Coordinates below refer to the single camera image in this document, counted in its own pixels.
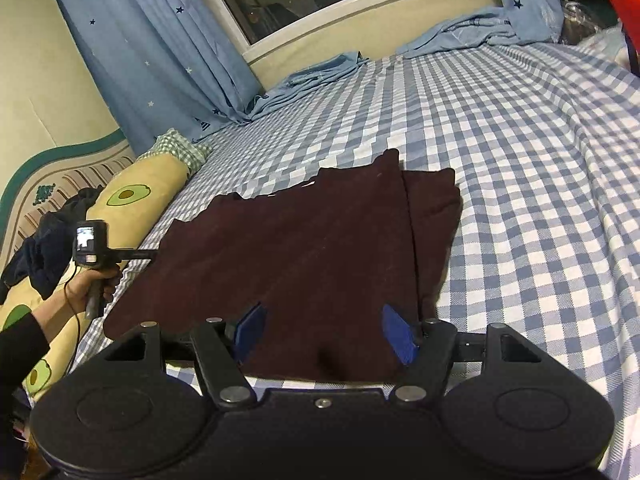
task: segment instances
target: light blue cloth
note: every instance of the light blue cloth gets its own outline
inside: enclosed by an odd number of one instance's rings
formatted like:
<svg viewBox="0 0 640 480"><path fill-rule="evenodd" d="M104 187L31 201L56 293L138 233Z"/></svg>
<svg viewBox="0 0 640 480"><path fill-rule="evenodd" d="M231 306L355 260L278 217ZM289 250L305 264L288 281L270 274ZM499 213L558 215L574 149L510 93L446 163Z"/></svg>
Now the light blue cloth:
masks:
<svg viewBox="0 0 640 480"><path fill-rule="evenodd" d="M262 88L202 0L58 4L137 155L169 128L195 141L249 121Z"/></svg>
<svg viewBox="0 0 640 480"><path fill-rule="evenodd" d="M502 4L439 23L397 53L412 58L484 43L558 41L564 21L560 0L502 0Z"/></svg>
<svg viewBox="0 0 640 480"><path fill-rule="evenodd" d="M368 59L363 58L359 52L345 52L322 63L294 72L256 100L251 112L251 119L256 120L279 110L283 106L303 98L319 86L332 83L355 72L359 66L367 61Z"/></svg>

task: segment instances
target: camera grip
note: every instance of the camera grip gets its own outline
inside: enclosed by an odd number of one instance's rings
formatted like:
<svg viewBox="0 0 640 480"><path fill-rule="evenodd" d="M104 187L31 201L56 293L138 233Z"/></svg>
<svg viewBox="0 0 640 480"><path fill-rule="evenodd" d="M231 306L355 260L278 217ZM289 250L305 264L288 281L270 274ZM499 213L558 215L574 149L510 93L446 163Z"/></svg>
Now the camera grip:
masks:
<svg viewBox="0 0 640 480"><path fill-rule="evenodd" d="M95 280L89 288L86 302L86 311L84 313L85 319L89 321L102 317L104 315L104 307L106 301L104 300L104 280Z"/></svg>

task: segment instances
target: metal screw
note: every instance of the metal screw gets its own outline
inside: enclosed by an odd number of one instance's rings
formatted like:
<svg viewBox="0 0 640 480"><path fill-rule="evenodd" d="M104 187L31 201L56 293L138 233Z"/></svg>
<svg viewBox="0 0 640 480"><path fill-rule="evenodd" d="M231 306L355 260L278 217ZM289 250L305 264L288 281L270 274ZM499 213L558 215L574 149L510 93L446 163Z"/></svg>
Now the metal screw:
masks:
<svg viewBox="0 0 640 480"><path fill-rule="evenodd" d="M314 404L316 408L328 408L331 405L331 399L318 399Z"/></svg>
<svg viewBox="0 0 640 480"><path fill-rule="evenodd" d="M220 399L237 404L251 398L251 391L245 386L227 386L220 391Z"/></svg>
<svg viewBox="0 0 640 480"><path fill-rule="evenodd" d="M420 386L400 386L396 390L396 397L402 400L402 402L416 402L423 400L426 396L427 392Z"/></svg>

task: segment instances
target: camera screen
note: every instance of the camera screen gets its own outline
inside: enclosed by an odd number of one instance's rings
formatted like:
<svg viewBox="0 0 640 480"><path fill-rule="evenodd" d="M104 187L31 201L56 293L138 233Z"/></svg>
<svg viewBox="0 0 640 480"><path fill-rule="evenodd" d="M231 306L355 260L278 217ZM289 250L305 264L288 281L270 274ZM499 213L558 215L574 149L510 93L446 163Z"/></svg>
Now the camera screen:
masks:
<svg viewBox="0 0 640 480"><path fill-rule="evenodd" d="M94 251L94 228L79 227L76 230L76 239L78 240L76 249L78 251Z"/></svg>

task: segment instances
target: bed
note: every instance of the bed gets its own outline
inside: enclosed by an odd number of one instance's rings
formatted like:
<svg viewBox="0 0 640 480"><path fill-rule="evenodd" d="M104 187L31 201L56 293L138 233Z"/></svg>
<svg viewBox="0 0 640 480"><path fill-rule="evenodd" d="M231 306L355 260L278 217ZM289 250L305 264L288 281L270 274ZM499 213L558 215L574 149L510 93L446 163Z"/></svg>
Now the bed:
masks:
<svg viewBox="0 0 640 480"><path fill-rule="evenodd" d="M387 148L408 170L452 167L463 212L438 316L468 332L507 323L588 381L616 413L604 472L640 478L638 117L640 81L574 47L386 57L206 139L206 165L142 247L157 247L172 219L192 219L217 194L268 194ZM127 267L115 301L143 267ZM108 343L94 322L76 366ZM197 387L192 368L168 373ZM477 373L456 366L452 382ZM343 387L250 382L258 394Z"/></svg>

